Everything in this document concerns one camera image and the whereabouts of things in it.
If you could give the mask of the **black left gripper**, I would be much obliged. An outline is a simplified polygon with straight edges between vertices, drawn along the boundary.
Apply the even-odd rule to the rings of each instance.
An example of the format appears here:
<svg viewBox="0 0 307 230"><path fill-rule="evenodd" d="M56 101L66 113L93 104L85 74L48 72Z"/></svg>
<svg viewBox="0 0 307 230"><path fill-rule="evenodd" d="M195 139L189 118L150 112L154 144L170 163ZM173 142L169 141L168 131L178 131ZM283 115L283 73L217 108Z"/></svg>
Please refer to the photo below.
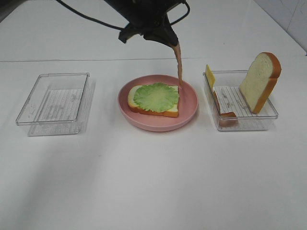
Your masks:
<svg viewBox="0 0 307 230"><path fill-rule="evenodd" d="M171 23L167 13L180 4L186 5L185 0L108 0L107 4L129 22L119 32L118 38L123 43L139 34L145 40L169 47L178 45L178 38L172 25L187 15L184 14Z"/></svg>

